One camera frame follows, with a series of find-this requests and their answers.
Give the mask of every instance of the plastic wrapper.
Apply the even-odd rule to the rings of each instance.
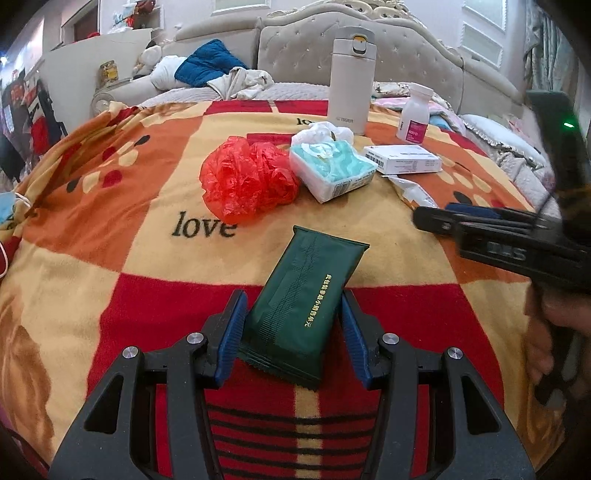
[[[291,146],[302,143],[314,144],[336,140],[344,140],[353,145],[353,131],[347,127],[335,127],[330,122],[316,122],[310,128],[302,130],[291,137]]]
[[[343,286],[368,244],[294,226],[294,236],[246,317],[238,356],[316,389]]]
[[[398,175],[382,175],[382,177],[386,177],[394,183],[400,199],[413,210],[416,207],[439,208],[435,200],[418,183],[402,179]]]
[[[368,184],[376,171],[344,140],[292,146],[290,164],[320,203]]]
[[[243,137],[229,137],[210,153],[199,180],[207,208],[231,225],[293,202],[300,185],[287,152],[268,142],[249,145]]]

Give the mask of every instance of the pink label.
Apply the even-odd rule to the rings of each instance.
[[[427,125],[420,124],[418,122],[410,121],[407,133],[407,142],[410,143],[423,143],[425,140],[425,134],[427,133]]]

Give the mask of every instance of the white thermos bottle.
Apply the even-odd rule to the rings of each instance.
[[[330,71],[328,120],[363,135],[375,74],[375,35],[362,27],[337,30]]]

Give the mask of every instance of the face mask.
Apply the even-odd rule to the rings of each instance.
[[[7,220],[12,220],[14,217],[14,206],[17,200],[22,200],[25,205],[27,205],[29,208],[31,207],[29,200],[20,193],[0,193],[0,223],[4,223]]]
[[[14,217],[14,206],[17,200],[22,201],[25,205],[31,208],[31,202],[29,202],[29,200],[20,193],[0,193],[0,223],[4,223]],[[8,256],[6,255],[6,250],[4,250],[4,245],[2,245],[1,242],[0,255],[0,258],[4,257],[4,271],[0,272],[0,278],[4,278],[8,272]]]

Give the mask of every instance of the curtain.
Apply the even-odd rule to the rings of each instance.
[[[574,99],[579,61],[568,40],[535,0],[525,2],[525,80],[535,90],[561,90]]]

